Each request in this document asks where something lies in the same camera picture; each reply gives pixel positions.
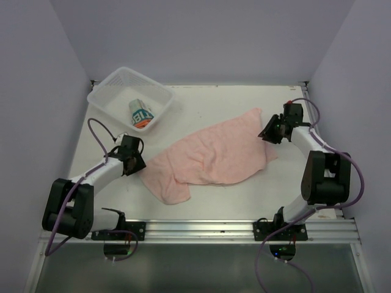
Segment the colourful rabbit print towel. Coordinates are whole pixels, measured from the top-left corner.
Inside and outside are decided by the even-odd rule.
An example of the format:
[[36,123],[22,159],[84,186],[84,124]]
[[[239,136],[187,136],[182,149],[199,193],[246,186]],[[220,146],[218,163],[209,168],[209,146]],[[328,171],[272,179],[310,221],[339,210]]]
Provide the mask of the colourful rabbit print towel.
[[155,118],[152,110],[141,99],[130,101],[129,109],[132,125],[137,129],[145,128]]

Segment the pink towel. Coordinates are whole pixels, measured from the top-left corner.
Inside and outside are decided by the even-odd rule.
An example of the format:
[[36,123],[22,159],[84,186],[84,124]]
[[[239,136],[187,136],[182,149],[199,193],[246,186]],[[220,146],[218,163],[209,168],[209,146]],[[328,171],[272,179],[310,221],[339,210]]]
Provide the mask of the pink towel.
[[188,201],[190,185],[240,183],[277,159],[261,130],[259,108],[201,129],[148,160],[140,179],[166,205]]

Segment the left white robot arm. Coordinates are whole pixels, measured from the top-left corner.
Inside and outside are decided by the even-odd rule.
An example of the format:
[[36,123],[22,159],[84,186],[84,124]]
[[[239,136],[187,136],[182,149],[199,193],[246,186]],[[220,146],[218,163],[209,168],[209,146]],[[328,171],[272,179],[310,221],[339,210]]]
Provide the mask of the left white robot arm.
[[105,153],[98,165],[71,179],[52,183],[42,218],[42,228],[68,237],[85,238],[105,231],[118,240],[125,236],[125,213],[112,208],[97,208],[95,196],[107,185],[146,168],[142,158],[144,141],[124,135],[120,144]]

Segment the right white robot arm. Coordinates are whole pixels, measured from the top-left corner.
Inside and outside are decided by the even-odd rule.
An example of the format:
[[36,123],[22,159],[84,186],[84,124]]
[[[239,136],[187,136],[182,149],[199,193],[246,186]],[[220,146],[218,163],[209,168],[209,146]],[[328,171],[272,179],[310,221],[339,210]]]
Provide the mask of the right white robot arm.
[[285,103],[283,112],[273,115],[258,136],[272,144],[280,144],[287,139],[299,148],[307,160],[300,195],[289,205],[281,207],[272,222],[258,220],[260,231],[270,231],[278,239],[287,239],[294,232],[293,223],[303,224],[310,212],[347,201],[351,163],[345,154],[331,151],[314,127],[304,121],[301,104],[295,100]]

